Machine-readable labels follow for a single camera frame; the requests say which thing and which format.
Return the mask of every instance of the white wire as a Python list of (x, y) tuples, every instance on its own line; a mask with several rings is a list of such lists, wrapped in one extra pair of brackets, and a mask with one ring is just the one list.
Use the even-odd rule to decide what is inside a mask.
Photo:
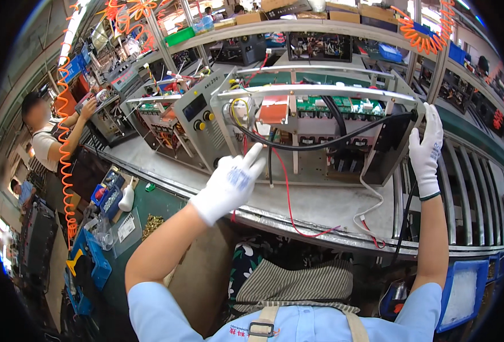
[(379, 241), (384, 241), (385, 240), (382, 238), (382, 237), (379, 237), (377, 236), (376, 233), (374, 233), (373, 231), (371, 230), (368, 230), (366, 229), (361, 222), (357, 222), (357, 217), (359, 216), (362, 216), (362, 215), (366, 215), (367, 213), (377, 209), (380, 205), (383, 204), (383, 196), (380, 195), (376, 190), (374, 190), (372, 187), (370, 187), (368, 184), (366, 184), (366, 182), (363, 180), (362, 176), (366, 173), (366, 171), (368, 170), (368, 168), (370, 167), (370, 164), (372, 163), (372, 159), (373, 159), (373, 156), (375, 155), (375, 151), (373, 150), (373, 146), (372, 146), (372, 150), (370, 151), (370, 154), (368, 155), (368, 157), (366, 158), (366, 162), (364, 163), (364, 167), (362, 168), (362, 171), (360, 172), (360, 176), (359, 176), (359, 181), (360, 183), (365, 187), (367, 188), (368, 190), (370, 190), (371, 192), (374, 193), (374, 195), (376, 195), (377, 198), (379, 198), (379, 202), (376, 203), (372, 208), (370, 209), (367, 209), (363, 212), (359, 212), (357, 214), (355, 214), (355, 216), (353, 216), (353, 222), (355, 223), (355, 225), (361, 229), (365, 234), (369, 235), (369, 236), (372, 236), (372, 237), (375, 237), (376, 240), (379, 240)]

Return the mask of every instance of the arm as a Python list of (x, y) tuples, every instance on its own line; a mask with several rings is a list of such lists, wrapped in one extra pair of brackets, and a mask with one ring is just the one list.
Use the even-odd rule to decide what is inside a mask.
[[(93, 97), (90, 99), (84, 106), (83, 110), (81, 111), (81, 115), (78, 115), (76, 123), (74, 128), (71, 130), (71, 133), (68, 137), (68, 144), (64, 147), (63, 151), (69, 152), (70, 154), (64, 158), (64, 160), (68, 160), (71, 157), (71, 154), (75, 151), (75, 148), (77, 148), (79, 144), (79, 138), (81, 137), (81, 134), (83, 133), (83, 128), (85, 123), (90, 119), (92, 114), (94, 114), (94, 111), (96, 110), (96, 98)], [(72, 116), (70, 116), (66, 122), (66, 126), (70, 126), (69, 122), (70, 120), (73, 120), (72, 118), (76, 115), (77, 113), (74, 113)], [(59, 141), (53, 142), (50, 144), (50, 147), (48, 149), (48, 160), (59, 160), (63, 154), (60, 152), (60, 147), (62, 146), (62, 143)]]
[(248, 201), (265, 166), (265, 159), (256, 161), (261, 149), (262, 144), (256, 143), (244, 158), (239, 155), (220, 159), (206, 188), (138, 246), (125, 269), (127, 293), (139, 283), (163, 284), (164, 277), (197, 236)]
[[(189, 245), (207, 229), (192, 204), (169, 218), (132, 254), (125, 270), (127, 292), (141, 282), (163, 279), (176, 267)], [(152, 260), (157, 260), (152, 267)]]
[(68, 117), (66, 119), (66, 121), (64, 121), (64, 124), (67, 127), (72, 127), (73, 125), (75, 125), (78, 122), (78, 119), (79, 119), (79, 114), (77, 112), (75, 112), (75, 113), (73, 113), (72, 116)]
[(417, 128), (410, 134), (410, 159), (421, 200), (420, 247), (412, 292), (428, 283), (437, 283), (443, 289), (449, 259), (446, 216), (436, 178), (444, 130), (434, 105), (425, 103), (425, 107), (426, 128), (423, 141), (420, 143)]
[[(79, 144), (79, 138), (83, 133), (83, 128), (87, 120), (79, 117), (77, 123), (74, 128), (71, 130), (70, 136), (68, 137), (68, 144), (64, 147), (63, 151), (69, 152), (70, 154), (64, 158), (64, 160), (68, 160), (71, 157), (71, 154), (75, 151), (75, 148)], [(59, 141), (53, 142), (50, 144), (48, 149), (48, 159), (49, 160), (59, 160), (62, 157), (62, 152), (60, 152), (60, 147), (62, 143)]]

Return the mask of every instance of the striped cloth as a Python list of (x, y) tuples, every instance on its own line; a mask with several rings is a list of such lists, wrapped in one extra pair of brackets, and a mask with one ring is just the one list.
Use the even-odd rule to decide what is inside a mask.
[(265, 306), (330, 306), (356, 314), (359, 308), (346, 305), (353, 290), (352, 264), (329, 262), (304, 270), (289, 271), (263, 259), (237, 294), (236, 311), (249, 314)]

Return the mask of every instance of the white shirt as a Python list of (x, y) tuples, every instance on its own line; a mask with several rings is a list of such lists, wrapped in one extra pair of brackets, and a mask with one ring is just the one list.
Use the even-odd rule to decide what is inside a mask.
[(35, 157), (45, 168), (48, 168), (52, 172), (56, 172), (58, 169), (59, 161), (48, 159), (48, 150), (50, 145), (57, 141), (50, 134), (50, 131), (52, 130), (52, 127), (57, 125), (60, 121), (62, 121), (62, 119), (51, 118), (45, 127), (32, 134), (33, 138), (31, 139), (31, 147), (34, 148)]

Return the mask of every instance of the gloved hand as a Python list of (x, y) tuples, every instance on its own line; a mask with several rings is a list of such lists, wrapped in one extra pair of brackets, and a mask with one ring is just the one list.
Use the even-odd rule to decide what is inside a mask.
[(265, 158), (256, 161), (261, 149), (262, 144), (255, 143), (244, 157), (238, 155), (235, 158), (221, 158), (206, 188), (190, 198), (189, 202), (208, 226), (214, 225), (229, 211), (248, 202), (254, 190), (254, 182), (265, 166)]
[(436, 167), (444, 131), (442, 121), (434, 105), (424, 103), (426, 113), (426, 128), (423, 141), (420, 144), (420, 133), (413, 128), (410, 133), (410, 160), (413, 172), (416, 175), (417, 186), (420, 191), (420, 200), (425, 201), (440, 194), (436, 180)]

